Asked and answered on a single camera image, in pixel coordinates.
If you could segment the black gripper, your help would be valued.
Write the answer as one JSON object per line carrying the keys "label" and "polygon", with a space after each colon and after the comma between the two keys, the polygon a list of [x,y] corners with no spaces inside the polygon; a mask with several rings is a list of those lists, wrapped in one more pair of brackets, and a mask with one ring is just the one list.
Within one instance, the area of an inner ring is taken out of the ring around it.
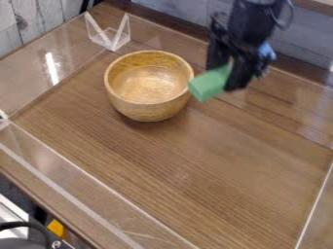
{"label": "black gripper", "polygon": [[276,28],[288,29],[281,19],[289,0],[234,0],[229,17],[211,13],[209,70],[230,66],[225,91],[245,89],[260,78],[276,55],[268,39]]}

